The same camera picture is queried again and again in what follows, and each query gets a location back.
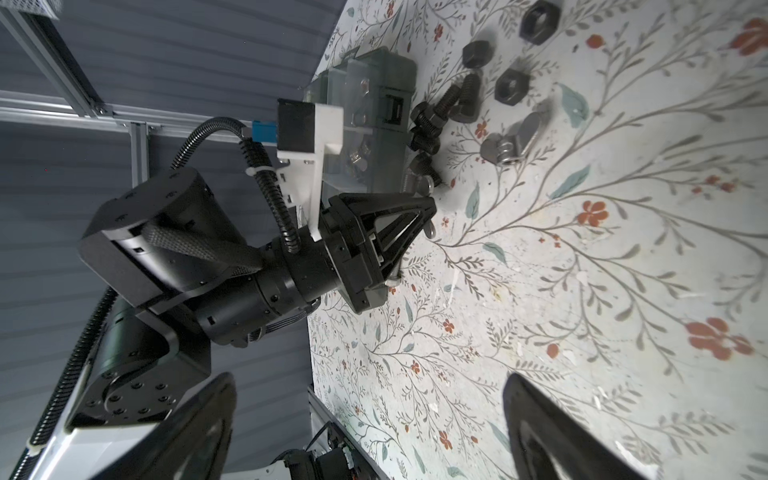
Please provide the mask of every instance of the white zip tie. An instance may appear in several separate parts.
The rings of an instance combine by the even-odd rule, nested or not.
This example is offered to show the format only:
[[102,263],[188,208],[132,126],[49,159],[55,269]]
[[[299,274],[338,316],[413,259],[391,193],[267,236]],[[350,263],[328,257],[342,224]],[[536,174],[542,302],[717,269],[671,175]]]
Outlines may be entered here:
[[270,165],[262,165],[261,167],[248,167],[245,169],[245,173],[251,177],[255,177],[256,174],[258,174],[261,171],[270,171],[274,172],[275,167],[272,167]]
[[45,449],[45,447],[48,446],[48,443],[44,445],[33,445],[29,442],[29,439],[27,439],[27,450],[29,452],[27,453],[27,456],[29,457],[36,457],[40,455],[40,453]]

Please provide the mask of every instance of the table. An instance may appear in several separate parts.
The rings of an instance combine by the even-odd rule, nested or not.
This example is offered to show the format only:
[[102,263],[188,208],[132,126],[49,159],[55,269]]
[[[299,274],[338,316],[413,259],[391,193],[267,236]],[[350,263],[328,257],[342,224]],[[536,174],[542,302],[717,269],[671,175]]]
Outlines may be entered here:
[[[480,119],[435,156],[436,238],[383,308],[331,293],[311,317],[315,390],[392,478],[516,478],[513,371],[649,478],[766,478],[766,3],[565,0],[538,47],[530,4],[344,8],[318,71],[386,46],[418,64],[415,101],[461,80],[473,36],[497,46]],[[513,62],[533,80],[510,107]],[[534,108],[525,161],[480,158]]]

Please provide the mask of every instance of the braided cable sleeve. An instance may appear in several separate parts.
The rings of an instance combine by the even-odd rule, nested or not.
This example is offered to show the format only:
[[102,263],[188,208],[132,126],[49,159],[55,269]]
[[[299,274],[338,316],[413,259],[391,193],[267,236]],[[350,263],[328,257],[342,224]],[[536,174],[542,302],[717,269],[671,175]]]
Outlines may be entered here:
[[[91,314],[91,318],[85,324],[78,342],[74,345],[69,360],[67,360],[67,365],[64,367],[64,371],[61,372],[51,398],[48,400],[48,404],[45,406],[45,410],[43,410],[43,414],[29,438],[29,445],[45,445],[51,439],[54,428],[61,418],[61,413],[64,411],[74,386],[80,378],[85,362],[88,360],[88,355],[98,341],[101,327],[104,325],[104,321],[107,319],[107,315],[109,315],[109,311],[117,297],[118,293],[111,287],[108,287],[104,291],[104,295],[101,296],[94,312]],[[25,480],[37,464],[39,457],[39,454],[30,456],[29,449],[25,449],[22,457],[13,469],[10,479]]]
[[[267,155],[262,144],[247,138],[240,142],[240,149],[243,151],[243,155],[245,155],[249,167],[264,167],[271,165],[270,157]],[[283,237],[283,242],[286,244],[288,251],[291,253],[298,253],[299,250],[301,250],[299,231],[293,224],[293,219],[291,219],[288,207],[286,206],[285,200],[283,200],[283,194],[280,192],[280,187],[277,186],[277,176],[274,172],[262,170],[257,172],[253,178],[256,179],[256,183],[259,185],[261,193],[264,194],[264,198],[266,198],[266,203],[270,206],[270,210],[275,217],[277,226],[280,229],[280,235]]]
[[178,153],[176,153],[174,162],[170,165],[171,170],[184,167],[197,147],[199,147],[200,144],[203,143],[203,140],[213,133],[226,130],[237,135],[241,140],[247,139],[248,137],[243,135],[243,128],[245,128],[245,125],[234,118],[213,117],[205,120],[195,128],[190,136],[184,141],[184,145],[182,145]]

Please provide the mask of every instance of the red flower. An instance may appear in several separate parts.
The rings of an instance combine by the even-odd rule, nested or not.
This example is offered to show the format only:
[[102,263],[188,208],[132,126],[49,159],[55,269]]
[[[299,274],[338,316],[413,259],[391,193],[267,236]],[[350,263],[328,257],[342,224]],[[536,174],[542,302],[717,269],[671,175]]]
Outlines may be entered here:
[[549,355],[549,358],[555,358],[558,356],[558,353],[560,353],[560,347],[556,343],[547,345],[547,355]]
[[737,48],[739,55],[746,57],[761,48],[768,47],[768,22],[762,18],[753,18],[744,25],[740,33],[730,43],[731,48]]
[[605,45],[605,40],[600,35],[591,35],[587,38],[587,46],[589,48],[600,48]]
[[723,319],[710,317],[707,323],[692,322],[686,324],[685,328],[690,333],[688,342],[693,348],[709,350],[718,360],[728,360],[733,350],[742,355],[752,355],[755,351],[750,341],[743,336],[726,335],[729,328]]
[[451,441],[448,440],[448,433],[447,432],[440,432],[440,442],[442,443],[442,446],[445,447],[446,450],[453,450],[453,445],[451,445]]
[[589,222],[593,227],[599,227],[600,222],[608,218],[608,212],[605,210],[605,202],[595,202],[594,205],[589,200],[582,205],[584,212],[578,214],[576,220],[584,225]]
[[475,130],[475,136],[477,138],[483,138],[484,136],[488,135],[488,131],[485,129],[487,126],[487,121],[483,121],[481,124],[478,124],[477,130]]

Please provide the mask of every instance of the metal mesh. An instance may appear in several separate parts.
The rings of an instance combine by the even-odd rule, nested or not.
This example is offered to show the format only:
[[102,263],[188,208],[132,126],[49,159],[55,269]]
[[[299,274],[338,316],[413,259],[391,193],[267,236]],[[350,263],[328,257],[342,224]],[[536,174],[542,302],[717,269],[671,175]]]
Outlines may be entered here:
[[0,7],[58,19],[61,0],[0,0]]

